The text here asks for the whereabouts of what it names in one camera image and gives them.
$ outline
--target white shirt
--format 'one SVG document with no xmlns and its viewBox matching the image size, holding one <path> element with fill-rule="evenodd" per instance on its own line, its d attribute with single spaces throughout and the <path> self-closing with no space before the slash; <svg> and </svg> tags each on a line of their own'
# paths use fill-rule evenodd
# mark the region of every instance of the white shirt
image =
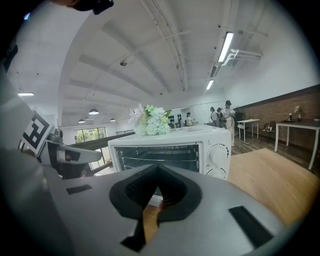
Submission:
<svg viewBox="0 0 320 256">
<path fill-rule="evenodd" d="M 222 113 L 225 120 L 232 120 L 232 116 L 234 116 L 235 111 L 231 107 L 229 109 L 225 107 Z"/>
<path fill-rule="evenodd" d="M 217 112 L 217 111 L 213 111 L 213 112 L 211 113 L 211 120 L 212 120 L 212 121 L 218 120 L 218 112 Z"/>
</svg>

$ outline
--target black rubber pad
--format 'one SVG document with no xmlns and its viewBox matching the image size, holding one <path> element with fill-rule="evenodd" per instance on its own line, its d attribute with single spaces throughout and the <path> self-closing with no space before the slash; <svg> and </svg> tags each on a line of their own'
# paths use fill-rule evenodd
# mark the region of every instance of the black rubber pad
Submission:
<svg viewBox="0 0 320 256">
<path fill-rule="evenodd" d="M 255 248 L 264 245 L 273 238 L 245 207 L 234 207 L 229 209 L 229 212 Z"/>
<path fill-rule="evenodd" d="M 72 195 L 72 194 L 80 193 L 90 189 L 92 189 L 91 186 L 82 185 L 82 186 L 69 187 L 69 188 L 66 188 L 65 190 L 68 192 L 69 195 Z"/>
</svg>

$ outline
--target wooden tabletop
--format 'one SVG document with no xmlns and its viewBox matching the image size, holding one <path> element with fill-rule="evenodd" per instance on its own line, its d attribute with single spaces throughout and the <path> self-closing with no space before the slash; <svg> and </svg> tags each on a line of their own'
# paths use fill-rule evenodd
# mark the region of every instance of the wooden tabletop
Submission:
<svg viewBox="0 0 320 256">
<path fill-rule="evenodd" d="M 307 169 L 266 148 L 231 156 L 228 181 L 286 225 L 308 213 L 320 186 L 320 180 Z"/>
</svg>

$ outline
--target fluorescent light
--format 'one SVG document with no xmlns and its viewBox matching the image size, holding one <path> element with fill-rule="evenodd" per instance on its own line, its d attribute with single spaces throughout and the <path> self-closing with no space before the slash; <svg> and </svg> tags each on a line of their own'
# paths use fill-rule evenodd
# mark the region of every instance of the fluorescent light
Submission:
<svg viewBox="0 0 320 256">
<path fill-rule="evenodd" d="M 226 54 L 228 52 L 228 49 L 230 47 L 231 40 L 233 37 L 234 37 L 234 33 L 232 33 L 232 32 L 226 33 L 225 40 L 224 40 L 223 47 L 222 47 L 222 51 L 221 51 L 221 54 L 219 57 L 219 62 L 224 62 L 224 59 L 226 57 Z"/>
<path fill-rule="evenodd" d="M 27 13 L 27 14 L 23 17 L 23 19 L 24 19 L 25 21 L 29 18 L 30 13 L 31 13 L 31 12 Z"/>
<path fill-rule="evenodd" d="M 210 87 L 211 87 L 211 85 L 213 84 L 213 82 L 214 82 L 213 80 L 210 80 L 210 81 L 209 81 L 208 86 L 206 87 L 207 90 L 210 89 Z"/>
<path fill-rule="evenodd" d="M 96 110 L 95 108 L 93 108 L 93 109 L 91 109 L 91 110 L 89 111 L 89 115 L 98 115 L 98 114 L 99 114 L 99 111 Z"/>
<path fill-rule="evenodd" d="M 19 96 L 34 96 L 33 92 L 19 92 Z"/>
</svg>

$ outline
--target wooden table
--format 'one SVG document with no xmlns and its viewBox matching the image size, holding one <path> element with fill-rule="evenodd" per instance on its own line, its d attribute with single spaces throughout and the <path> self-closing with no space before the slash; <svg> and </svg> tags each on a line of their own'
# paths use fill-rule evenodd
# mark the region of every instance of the wooden table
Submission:
<svg viewBox="0 0 320 256">
<path fill-rule="evenodd" d="M 258 122 L 260 121 L 260 119 L 248 119 L 248 120 L 242 120 L 242 121 L 237 121 L 238 124 L 238 128 L 239 128 L 239 140 L 241 140 L 241 133 L 240 133 L 240 129 L 243 129 L 243 141 L 246 141 L 246 124 L 247 123 L 251 123 L 251 127 L 252 127 L 252 137 L 254 136 L 254 122 L 256 122 L 256 137 L 259 137 L 259 125 Z"/>
<path fill-rule="evenodd" d="M 266 148 L 231 156 L 228 181 L 271 209 L 286 225 L 308 213 L 320 186 L 307 169 Z"/>
<path fill-rule="evenodd" d="M 278 123 L 276 123 L 275 124 L 274 152 L 277 152 L 277 150 L 278 150 L 279 126 L 287 127 L 286 146 L 289 146 L 290 127 L 315 130 L 313 152 L 312 152 L 312 157 L 311 157 L 311 161 L 310 161 L 309 168 L 308 168 L 309 170 L 311 170 L 312 165 L 314 164 L 314 161 L 315 161 L 316 152 L 317 152 L 317 148 L 318 148 L 320 122 L 313 121 L 313 120 L 303 120 L 301 122 L 278 122 Z"/>
</svg>

